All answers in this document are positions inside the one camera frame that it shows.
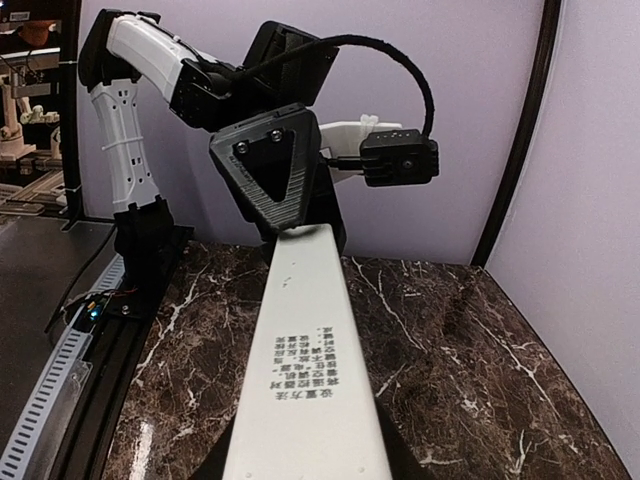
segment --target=robotic arm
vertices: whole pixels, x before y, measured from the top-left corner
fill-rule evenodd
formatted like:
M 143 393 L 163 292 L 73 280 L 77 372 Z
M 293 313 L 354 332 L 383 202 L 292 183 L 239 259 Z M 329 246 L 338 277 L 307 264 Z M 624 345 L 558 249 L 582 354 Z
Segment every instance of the robotic arm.
M 422 478 L 417 462 L 420 473 L 410 476 L 387 461 L 393 452 L 385 448 L 342 276 L 346 234 L 331 175 L 358 172 L 369 186 L 438 175 L 422 73 L 379 40 L 319 40 L 274 22 L 234 68 L 158 22 L 154 14 L 103 11 L 81 53 L 80 78 L 105 131 L 116 250 L 138 289 L 153 286 L 173 227 L 146 163 L 136 112 L 142 76 L 186 124 L 213 133 L 212 160 L 273 260 L 223 478 Z M 345 44 L 381 50 L 410 71 L 427 109 L 422 132 L 373 119 L 319 127 L 306 107 Z
M 260 230 L 267 257 L 280 232 L 307 223 L 330 224 L 338 248 L 344 247 L 330 167 L 362 173 L 370 186 L 427 183 L 438 174 L 437 144 L 428 138 L 432 109 L 422 133 L 356 122 L 334 124 L 321 133 L 306 108 L 344 44 L 376 48 L 409 65 L 418 83 L 426 85 L 427 93 L 421 84 L 425 106 L 431 105 L 420 71 L 390 45 L 357 36 L 320 40 L 267 22 L 236 68 L 191 47 L 160 27 L 159 20 L 152 13 L 103 10 L 79 60 L 80 80 L 106 140 L 116 250 L 136 286 L 152 284 L 155 252 L 173 227 L 148 167 L 138 122 L 137 84 L 143 76 L 187 125 L 214 133 L 212 159 L 245 219 Z M 392 133 L 380 131 L 394 127 L 398 130 Z M 354 136 L 355 130 L 360 135 Z M 324 158 L 321 148 L 337 156 Z

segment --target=tabletop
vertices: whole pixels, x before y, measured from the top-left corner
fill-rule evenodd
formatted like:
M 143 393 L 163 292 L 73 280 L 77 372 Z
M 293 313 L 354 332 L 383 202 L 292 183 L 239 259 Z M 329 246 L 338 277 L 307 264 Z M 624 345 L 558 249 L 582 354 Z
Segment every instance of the tabletop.
M 630 478 L 482 269 L 344 258 L 373 394 L 435 478 Z M 190 243 L 136 368 L 105 479 L 189 478 L 233 418 L 267 267 Z

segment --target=white wall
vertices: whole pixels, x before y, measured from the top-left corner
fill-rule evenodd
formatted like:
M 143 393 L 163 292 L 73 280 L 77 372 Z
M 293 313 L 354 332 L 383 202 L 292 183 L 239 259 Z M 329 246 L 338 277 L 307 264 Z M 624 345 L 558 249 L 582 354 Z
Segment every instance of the white wall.
M 81 40 L 98 10 L 107 5 L 157 11 L 167 28 L 232 63 L 243 60 L 267 19 L 319 36 L 376 36 L 405 51 L 434 91 L 442 175 L 431 185 L 402 189 L 367 189 L 359 178 L 341 184 L 349 250 L 470 260 L 519 118 L 542 0 L 86 0 Z M 254 228 L 241 220 L 212 166 L 208 135 L 182 128 L 155 92 L 146 91 L 145 96 L 148 102 L 139 103 L 147 153 L 177 219 L 195 224 L 207 240 L 255 241 Z M 107 169 L 95 115 L 83 92 L 79 105 L 87 211 L 109 216 Z M 411 128 L 421 126 L 423 115 L 419 91 L 406 72 L 377 52 L 350 47 L 340 53 L 315 111 L 323 123 L 374 113 Z M 198 188 L 191 187 L 194 182 Z
M 636 478 L 639 22 L 636 0 L 566 2 L 541 121 L 488 266 Z

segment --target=black cable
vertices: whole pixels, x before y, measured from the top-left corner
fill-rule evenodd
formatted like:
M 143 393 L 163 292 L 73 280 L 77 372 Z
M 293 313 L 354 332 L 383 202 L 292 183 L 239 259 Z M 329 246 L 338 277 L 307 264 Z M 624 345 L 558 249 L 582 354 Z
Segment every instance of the black cable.
M 25 79 L 24 75 L 22 74 L 22 72 L 20 72 L 16 67 L 14 67 L 13 65 L 11 65 L 11 64 L 9 63 L 9 61 L 8 61 L 6 58 L 4 58 L 2 55 L 0 55 L 0 60 L 2 60 L 2 61 L 5 63 L 5 65 L 11 69 L 11 71 L 12 71 L 13 73 L 15 73 L 16 75 L 18 75 L 19 77 L 22 77 L 22 79 L 26 81 L 26 79 Z
M 45 332 L 47 334 L 47 340 L 49 341 L 49 346 L 52 349 L 56 347 L 56 339 L 54 338 L 54 332 L 56 331 L 55 327 L 60 323 L 60 319 L 64 319 L 64 324 L 66 327 L 66 325 L 68 325 L 69 323 L 67 320 L 68 313 L 74 310 L 76 307 L 79 307 L 80 305 L 82 305 L 84 301 L 85 301 L 85 298 L 83 297 L 79 300 L 76 300 L 66 305 L 64 309 L 60 311 L 58 317 L 56 318 L 54 323 L 51 325 L 50 330 L 48 332 Z
M 431 135 L 431 130 L 433 128 L 433 116 L 435 113 L 435 106 L 433 103 L 433 95 L 431 93 L 431 88 L 429 87 L 429 83 L 427 82 L 424 74 L 420 71 L 415 63 L 411 61 L 409 57 L 407 57 L 400 50 L 395 48 L 393 45 L 390 45 L 382 40 L 378 40 L 376 38 L 365 37 L 362 35 L 337 35 L 335 37 L 327 37 L 320 40 L 315 40 L 313 42 L 309 42 L 301 47 L 294 48 L 289 50 L 288 52 L 281 53 L 280 55 L 276 55 L 275 57 L 267 60 L 260 65 L 256 65 L 255 67 L 249 68 L 247 70 L 237 70 L 232 71 L 228 68 L 207 61 L 198 60 L 203 63 L 204 67 L 210 72 L 218 73 L 221 76 L 225 77 L 232 82 L 241 81 L 246 78 L 252 78 L 258 75 L 259 73 L 267 70 L 276 65 L 281 65 L 283 63 L 287 63 L 291 60 L 295 60 L 299 57 L 302 57 L 306 53 L 312 50 L 319 50 L 326 47 L 340 47 L 343 45 L 353 45 L 358 47 L 366 47 L 371 48 L 373 50 L 377 50 L 378 52 L 382 52 L 387 56 L 391 57 L 393 60 L 402 65 L 413 77 L 413 79 L 420 87 L 420 92 L 422 93 L 422 99 L 424 101 L 425 107 L 425 115 L 424 115 L 424 126 L 422 128 L 422 134 L 425 136 Z
M 62 294 L 62 297 L 60 297 L 60 301 L 58 302 L 58 305 L 56 305 L 55 310 L 51 314 L 51 318 L 49 319 L 47 326 L 44 328 L 44 333 L 49 333 L 49 331 L 55 326 L 58 320 L 62 318 L 61 314 L 64 312 L 64 304 L 67 301 L 67 298 L 69 298 L 69 294 L 71 293 L 71 290 L 73 290 L 73 287 L 76 286 L 76 283 L 78 283 L 78 280 L 80 280 L 80 277 L 82 277 L 82 274 L 87 270 L 87 268 L 89 268 L 89 266 L 91 266 L 91 264 L 95 261 L 95 259 L 98 258 L 98 255 L 100 255 L 100 252 L 104 250 L 104 247 L 107 246 L 107 243 L 109 243 L 109 240 L 111 239 L 111 236 L 115 231 L 116 231 L 116 226 L 113 225 L 109 230 L 109 233 L 107 233 L 107 236 L 104 238 L 102 243 L 96 249 L 96 251 L 93 252 L 93 254 L 87 259 L 86 262 L 84 262 L 84 265 L 80 267 L 80 270 L 78 270 L 75 276 L 71 279 L 71 281 L 69 282 L 69 285 L 67 285 L 67 288 Z
M 498 240 L 502 225 L 511 206 L 524 162 L 533 138 L 542 98 L 547 85 L 553 49 L 558 35 L 562 0 L 546 0 L 542 12 L 542 22 L 538 34 L 538 46 L 531 69 L 529 87 L 522 107 L 520 122 L 513 138 L 509 159 L 504 169 L 500 187 L 496 193 L 491 212 L 487 218 L 482 236 L 478 242 L 472 265 L 484 267 L 489 260 L 493 247 Z
M 31 57 L 32 53 L 33 53 L 33 50 L 29 50 L 27 52 L 27 57 L 24 59 L 24 66 L 27 68 L 27 70 L 31 75 L 33 75 L 35 78 L 38 78 L 38 73 L 35 70 L 33 70 L 33 68 L 31 68 L 31 65 L 29 65 L 29 58 Z

